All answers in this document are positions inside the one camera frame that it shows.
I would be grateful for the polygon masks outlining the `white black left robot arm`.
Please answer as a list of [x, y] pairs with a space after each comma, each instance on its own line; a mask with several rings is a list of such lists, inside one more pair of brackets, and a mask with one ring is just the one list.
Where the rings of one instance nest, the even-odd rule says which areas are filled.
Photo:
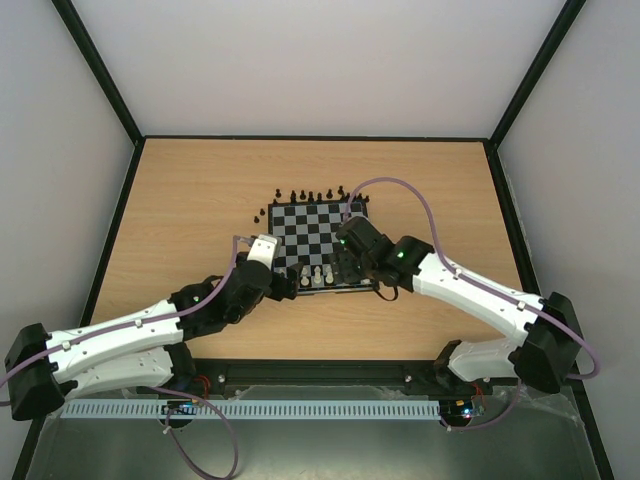
[[4, 359], [16, 421], [43, 417], [72, 398], [129, 386], [163, 386], [192, 371], [186, 342], [239, 323], [263, 298], [293, 300], [303, 265], [271, 271], [246, 260], [139, 312], [71, 330], [22, 328]]

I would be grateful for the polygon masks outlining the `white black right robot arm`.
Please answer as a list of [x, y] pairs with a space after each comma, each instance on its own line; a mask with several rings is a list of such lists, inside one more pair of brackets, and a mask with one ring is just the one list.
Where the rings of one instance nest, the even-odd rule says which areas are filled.
[[508, 288], [437, 253], [415, 237], [392, 242], [367, 219], [341, 225], [338, 262], [346, 282], [365, 278], [452, 305], [502, 333], [502, 338], [449, 342], [434, 363], [438, 384], [455, 392], [484, 378], [517, 378], [536, 390], [559, 392], [581, 348], [579, 325], [569, 298], [544, 298]]

